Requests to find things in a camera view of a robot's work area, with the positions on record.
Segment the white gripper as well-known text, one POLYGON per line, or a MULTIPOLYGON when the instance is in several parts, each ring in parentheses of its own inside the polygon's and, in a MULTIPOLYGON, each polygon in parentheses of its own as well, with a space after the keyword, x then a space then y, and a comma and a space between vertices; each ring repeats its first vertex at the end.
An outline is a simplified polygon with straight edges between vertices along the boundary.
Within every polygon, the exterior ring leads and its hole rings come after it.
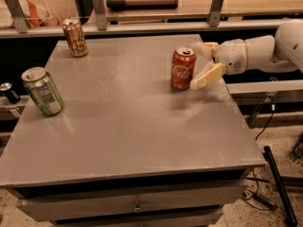
POLYGON ((213 42, 197 42, 191 45, 195 52, 209 62, 190 82, 191 90, 199 90, 206 85, 219 80, 225 73, 237 75, 245 72, 247 68, 247 51, 244 40, 236 39, 222 44, 213 42))

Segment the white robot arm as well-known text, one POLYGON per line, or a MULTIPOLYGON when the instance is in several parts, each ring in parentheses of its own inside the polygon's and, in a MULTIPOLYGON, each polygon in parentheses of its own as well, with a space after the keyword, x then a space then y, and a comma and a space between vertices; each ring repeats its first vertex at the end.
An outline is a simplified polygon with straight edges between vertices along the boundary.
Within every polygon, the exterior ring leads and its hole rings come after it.
POLYGON ((194 43, 198 55, 208 60, 190 82, 199 90, 223 75, 238 75, 248 70, 286 73, 303 70, 303 20, 292 19, 278 27, 276 34, 218 43, 194 43))

